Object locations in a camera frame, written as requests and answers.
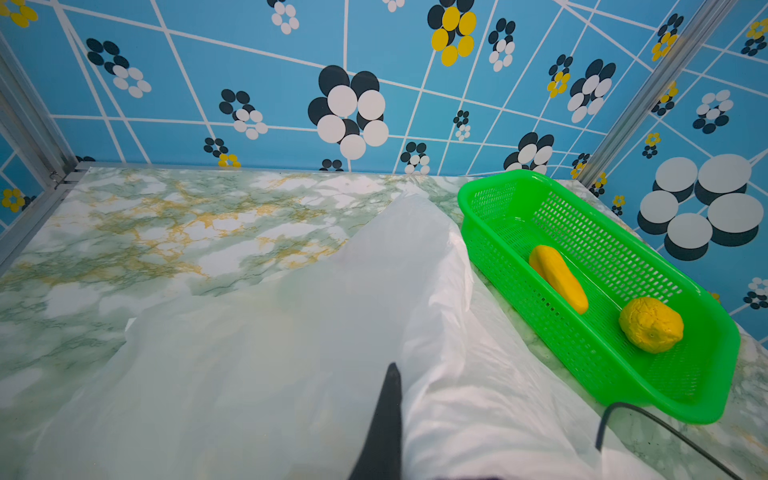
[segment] toy fruit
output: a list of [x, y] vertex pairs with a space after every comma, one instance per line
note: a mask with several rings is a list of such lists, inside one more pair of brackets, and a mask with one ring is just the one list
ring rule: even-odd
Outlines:
[[589, 308], [587, 295], [576, 277], [568, 269], [560, 252], [546, 245], [539, 245], [531, 252], [528, 263], [544, 280], [547, 280], [554, 291], [568, 302], [581, 315]]
[[683, 317], [649, 296], [631, 300], [619, 325], [630, 342], [649, 353], [666, 352], [683, 339]]

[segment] black pointed object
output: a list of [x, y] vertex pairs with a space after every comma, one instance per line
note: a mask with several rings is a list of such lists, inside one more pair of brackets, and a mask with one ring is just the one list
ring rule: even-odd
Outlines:
[[400, 480], [402, 465], [402, 385], [390, 363], [373, 412], [366, 443], [349, 480]]

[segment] marble table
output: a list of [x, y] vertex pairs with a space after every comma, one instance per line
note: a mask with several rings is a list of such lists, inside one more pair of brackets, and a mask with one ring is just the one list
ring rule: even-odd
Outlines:
[[[429, 197], [460, 224], [456, 194], [466, 181], [91, 168], [0, 278], [0, 478], [21, 476], [52, 416], [120, 348], [128, 319], [143, 309], [174, 297], [220, 295], [316, 262], [403, 193]], [[626, 227], [578, 182], [563, 183]], [[513, 324], [528, 348], [602, 413], [532, 330]], [[619, 416], [611, 428], [668, 478], [724, 478], [702, 473], [698, 454], [667, 432]], [[766, 350], [742, 332], [718, 423], [670, 422], [743, 478], [768, 478]]]

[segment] black wire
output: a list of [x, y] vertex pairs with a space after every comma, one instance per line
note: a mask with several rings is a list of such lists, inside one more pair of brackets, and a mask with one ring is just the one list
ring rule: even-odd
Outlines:
[[709, 461], [710, 461], [710, 462], [712, 462], [713, 464], [717, 465], [717, 467], [718, 467], [720, 470], [722, 470], [723, 472], [726, 472], [726, 473], [728, 474], [728, 476], [730, 476], [730, 477], [731, 477], [731, 478], [733, 478], [734, 480], [743, 480], [743, 479], [742, 479], [740, 476], [736, 475], [736, 474], [735, 474], [735, 473], [733, 473], [733, 472], [732, 472], [730, 469], [728, 469], [728, 467], [726, 467], [726, 466], [725, 466], [725, 465], [723, 465], [722, 463], [718, 462], [718, 461], [717, 461], [717, 459], [716, 459], [716, 458], [714, 458], [714, 457], [713, 457], [712, 455], [710, 455], [709, 453], [707, 453], [707, 451], [705, 451], [705, 450], [704, 450], [704, 449], [702, 449], [700, 446], [698, 446], [698, 445], [696, 445], [695, 443], [693, 443], [692, 441], [690, 441], [690, 440], [688, 439], [688, 437], [686, 437], [686, 436], [685, 436], [685, 435], [683, 435], [682, 433], [678, 432], [677, 430], [675, 430], [675, 429], [673, 429], [671, 426], [669, 426], [669, 424], [667, 424], [667, 423], [666, 423], [664, 420], [662, 420], [662, 419], [660, 419], [660, 418], [656, 417], [656, 416], [655, 416], [655, 415], [653, 415], [652, 413], [646, 412], [645, 410], [643, 410], [642, 408], [640, 408], [640, 407], [638, 407], [638, 406], [632, 405], [631, 403], [616, 402], [616, 403], [612, 403], [612, 404], [610, 404], [610, 405], [608, 406], [608, 408], [606, 408], [606, 409], [605, 409], [605, 413], [603, 414], [603, 418], [602, 418], [602, 419], [600, 419], [600, 426], [598, 427], [598, 438], [597, 438], [597, 440], [596, 440], [596, 441], [595, 441], [595, 443], [594, 443], [594, 447], [595, 447], [595, 448], [596, 448], [596, 449], [597, 449], [599, 452], [602, 452], [602, 448], [603, 448], [603, 439], [604, 439], [604, 437], [605, 437], [605, 428], [606, 428], [606, 427], [607, 427], [607, 425], [608, 425], [608, 418], [611, 416], [611, 413], [612, 413], [612, 412], [613, 412], [615, 409], [617, 409], [617, 408], [619, 408], [619, 407], [624, 407], [624, 408], [626, 408], [626, 409], [629, 409], [629, 410], [634, 410], [635, 412], [638, 412], [638, 413], [642, 413], [643, 415], [645, 415], [645, 416], [646, 416], [646, 417], [648, 417], [649, 419], [653, 420], [654, 422], [658, 423], [659, 425], [661, 425], [661, 426], [663, 426], [664, 428], [666, 428], [667, 430], [669, 430], [669, 431], [670, 431], [670, 433], [671, 433], [672, 435], [674, 435], [674, 436], [678, 437], [680, 440], [682, 440], [683, 442], [685, 442], [685, 443], [686, 443], [686, 444], [687, 444], [689, 447], [691, 447], [692, 449], [694, 449], [694, 450], [696, 450], [697, 452], [699, 452], [699, 453], [700, 453], [700, 454], [701, 454], [701, 455], [702, 455], [704, 458], [706, 458], [707, 460], [709, 460]]

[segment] basket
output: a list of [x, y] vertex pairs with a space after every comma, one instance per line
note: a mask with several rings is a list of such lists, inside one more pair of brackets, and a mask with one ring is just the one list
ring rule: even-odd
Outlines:
[[[740, 335], [723, 307], [659, 254], [556, 181], [516, 170], [458, 192], [469, 258], [600, 403], [653, 405], [683, 422], [723, 414]], [[576, 313], [528, 265], [537, 245], [560, 251], [589, 299]], [[653, 355], [627, 340], [619, 313], [652, 296], [676, 310], [683, 339]]]

